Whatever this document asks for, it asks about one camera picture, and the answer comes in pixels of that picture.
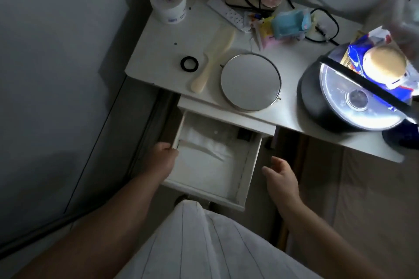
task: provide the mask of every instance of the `hand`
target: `hand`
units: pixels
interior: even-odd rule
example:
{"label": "hand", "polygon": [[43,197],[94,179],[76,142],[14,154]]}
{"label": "hand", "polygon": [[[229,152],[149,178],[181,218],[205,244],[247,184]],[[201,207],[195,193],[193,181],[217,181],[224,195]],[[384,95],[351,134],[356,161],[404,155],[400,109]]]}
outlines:
{"label": "hand", "polygon": [[169,143],[157,143],[144,158],[143,172],[159,178],[163,182],[172,172],[179,151],[170,147]]}
{"label": "hand", "polygon": [[263,167],[268,193],[278,210],[283,212],[290,206],[302,203],[298,181],[287,161],[272,157],[271,167]]}

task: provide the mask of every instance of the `white desk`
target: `white desk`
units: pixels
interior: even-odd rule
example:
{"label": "white desk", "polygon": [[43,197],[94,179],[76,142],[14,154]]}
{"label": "white desk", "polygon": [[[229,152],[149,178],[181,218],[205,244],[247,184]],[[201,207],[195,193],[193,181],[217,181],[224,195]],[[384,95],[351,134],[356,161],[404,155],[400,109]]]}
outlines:
{"label": "white desk", "polygon": [[[200,94],[190,90],[191,81],[200,73],[206,59],[203,49],[210,42],[222,24],[228,24],[221,16],[212,11],[207,0],[188,0],[187,14],[183,22],[176,25],[160,23],[152,13],[144,28],[137,46],[128,62],[125,72],[128,76],[155,86],[194,98],[219,107],[234,114],[286,127],[325,141],[357,149],[388,160],[401,162],[404,156],[389,147],[381,133],[355,133],[338,135],[330,133],[314,123],[297,105],[297,83],[305,69],[320,55],[333,49],[332,44],[316,44],[302,41],[291,45],[280,45],[272,49],[259,51],[251,34],[236,30],[235,40],[230,50],[224,54],[220,64],[240,53],[254,52],[270,59],[278,68],[282,78],[280,98],[270,107],[259,112],[241,113],[229,105],[220,90],[221,68],[215,68],[207,86]],[[361,25],[343,18],[335,17],[340,26],[340,33],[335,38],[338,43],[352,39]],[[195,73],[187,73],[180,67],[185,56],[193,56],[199,61]]]}

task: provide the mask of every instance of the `power strip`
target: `power strip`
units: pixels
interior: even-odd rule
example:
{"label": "power strip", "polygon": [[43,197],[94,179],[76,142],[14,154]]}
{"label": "power strip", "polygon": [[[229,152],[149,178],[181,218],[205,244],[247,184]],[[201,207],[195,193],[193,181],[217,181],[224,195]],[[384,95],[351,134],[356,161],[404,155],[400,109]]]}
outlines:
{"label": "power strip", "polygon": [[210,6],[215,12],[221,17],[226,19],[233,26],[238,28],[240,31],[250,33],[250,27],[244,27],[244,18],[239,13],[235,12],[232,8],[227,6],[222,0],[209,0],[207,5]]}

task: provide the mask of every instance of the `person's left hand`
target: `person's left hand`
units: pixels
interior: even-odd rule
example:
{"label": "person's left hand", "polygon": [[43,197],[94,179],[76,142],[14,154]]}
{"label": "person's left hand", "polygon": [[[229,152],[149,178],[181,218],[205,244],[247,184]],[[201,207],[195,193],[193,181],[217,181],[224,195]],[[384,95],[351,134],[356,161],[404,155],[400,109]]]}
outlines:
{"label": "person's left hand", "polygon": [[163,182],[172,172],[179,151],[169,143],[157,143],[144,157],[143,172],[159,178]]}

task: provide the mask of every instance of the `empty drawer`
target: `empty drawer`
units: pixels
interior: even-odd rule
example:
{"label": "empty drawer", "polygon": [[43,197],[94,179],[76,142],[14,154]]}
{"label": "empty drawer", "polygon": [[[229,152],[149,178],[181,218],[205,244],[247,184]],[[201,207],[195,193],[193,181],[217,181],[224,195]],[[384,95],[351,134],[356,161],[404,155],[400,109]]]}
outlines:
{"label": "empty drawer", "polygon": [[239,127],[185,111],[173,148],[175,167],[164,185],[243,211],[261,133],[237,139]]}

